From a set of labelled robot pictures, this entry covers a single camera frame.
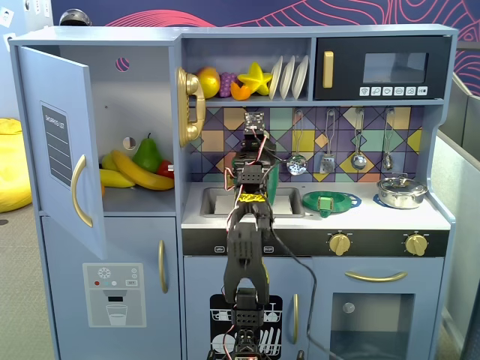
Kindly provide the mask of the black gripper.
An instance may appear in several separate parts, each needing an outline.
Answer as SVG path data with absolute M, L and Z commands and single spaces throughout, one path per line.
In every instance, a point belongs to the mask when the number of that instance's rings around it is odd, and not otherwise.
M 262 131 L 246 130 L 241 148 L 232 160 L 232 167 L 239 170 L 252 163 L 268 169 L 277 161 L 276 152 L 277 146 Z

